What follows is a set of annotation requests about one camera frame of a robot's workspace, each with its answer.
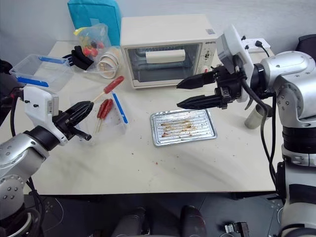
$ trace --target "white wall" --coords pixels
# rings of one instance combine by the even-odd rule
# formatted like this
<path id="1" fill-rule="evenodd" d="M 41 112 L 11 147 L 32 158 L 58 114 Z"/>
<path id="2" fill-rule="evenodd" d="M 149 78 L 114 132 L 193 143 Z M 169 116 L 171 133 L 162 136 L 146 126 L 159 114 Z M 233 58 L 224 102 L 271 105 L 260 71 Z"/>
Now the white wall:
<path id="1" fill-rule="evenodd" d="M 240 35 L 265 38 L 276 53 L 316 33 L 315 0 L 117 2 L 123 16 L 204 13 L 218 34 L 233 23 Z M 13 65 L 30 53 L 47 54 L 56 40 L 75 40 L 73 31 L 67 0 L 0 0 L 0 57 Z"/>

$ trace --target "gray floor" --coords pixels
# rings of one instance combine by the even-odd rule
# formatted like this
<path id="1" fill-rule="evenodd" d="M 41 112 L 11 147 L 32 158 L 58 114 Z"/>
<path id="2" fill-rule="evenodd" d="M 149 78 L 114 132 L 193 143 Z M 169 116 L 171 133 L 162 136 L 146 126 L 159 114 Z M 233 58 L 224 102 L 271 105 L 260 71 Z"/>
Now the gray floor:
<path id="1" fill-rule="evenodd" d="M 239 221 L 248 223 L 251 237 L 273 237 L 279 229 L 277 211 L 282 203 L 280 200 L 268 200 L 270 197 L 275 195 L 244 199 L 234 199 L 230 193 L 57 197 L 64 210 L 60 224 L 63 214 L 61 206 L 55 197 L 42 197 L 46 209 L 43 230 L 46 237 L 86 237 L 94 230 L 103 230 L 102 236 L 107 237 L 121 216 L 135 207 L 143 206 L 154 220 L 154 234 L 179 236 L 181 208 L 183 205 L 193 205 L 202 213 L 209 237 L 219 237 L 224 233 L 226 223 Z M 26 200 L 27 206 L 33 205 L 31 197 L 26 197 Z"/>

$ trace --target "clear plastic box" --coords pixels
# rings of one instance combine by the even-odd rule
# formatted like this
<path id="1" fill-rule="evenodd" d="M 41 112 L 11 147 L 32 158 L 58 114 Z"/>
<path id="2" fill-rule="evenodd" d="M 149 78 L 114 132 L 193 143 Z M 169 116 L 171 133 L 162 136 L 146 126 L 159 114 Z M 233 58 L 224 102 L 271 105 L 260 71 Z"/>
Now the clear plastic box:
<path id="1" fill-rule="evenodd" d="M 95 86 L 82 92 L 74 93 L 70 96 L 70 103 L 74 105 L 79 101 L 90 101 L 102 92 L 104 86 Z M 98 122 L 97 113 L 101 103 L 105 99 L 113 99 L 113 107 L 105 120 L 102 122 L 102 129 L 100 132 L 95 132 L 96 124 Z M 83 121 L 77 125 L 77 129 L 88 133 L 92 136 L 90 141 L 85 141 L 78 138 L 81 142 L 89 145 L 98 145 L 125 134 L 128 128 L 128 118 L 125 110 L 121 105 L 118 95 L 112 91 L 109 94 L 103 95 L 99 98 L 93 106 L 92 111 Z"/>
<path id="2" fill-rule="evenodd" d="M 37 54 L 27 56 L 15 65 L 10 73 L 15 75 L 19 82 L 33 84 L 53 92 L 63 88 L 73 76 L 68 59 Z"/>

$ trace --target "metal cup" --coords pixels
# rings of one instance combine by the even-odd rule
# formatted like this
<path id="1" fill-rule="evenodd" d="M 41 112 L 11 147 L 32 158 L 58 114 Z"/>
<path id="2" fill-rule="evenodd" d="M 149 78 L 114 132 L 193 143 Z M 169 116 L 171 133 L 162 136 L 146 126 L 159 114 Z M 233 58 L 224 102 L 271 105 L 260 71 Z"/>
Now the metal cup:
<path id="1" fill-rule="evenodd" d="M 265 104 L 268 109 L 268 120 L 270 117 L 272 117 L 272 108 L 270 105 Z M 245 120 L 245 126 L 249 129 L 255 129 L 260 126 L 261 120 L 263 118 L 264 110 L 261 108 L 260 105 L 256 105 L 256 107 L 251 111 L 248 118 Z"/>

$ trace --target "toaster oven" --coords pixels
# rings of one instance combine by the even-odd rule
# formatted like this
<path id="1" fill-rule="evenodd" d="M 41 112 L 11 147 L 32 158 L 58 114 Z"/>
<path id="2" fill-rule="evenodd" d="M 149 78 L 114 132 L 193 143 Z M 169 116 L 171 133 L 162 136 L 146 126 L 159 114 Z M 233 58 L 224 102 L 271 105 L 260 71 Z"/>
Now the toaster oven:
<path id="1" fill-rule="evenodd" d="M 123 17 L 120 46 L 134 88 L 209 71 L 217 36 L 203 14 Z"/>

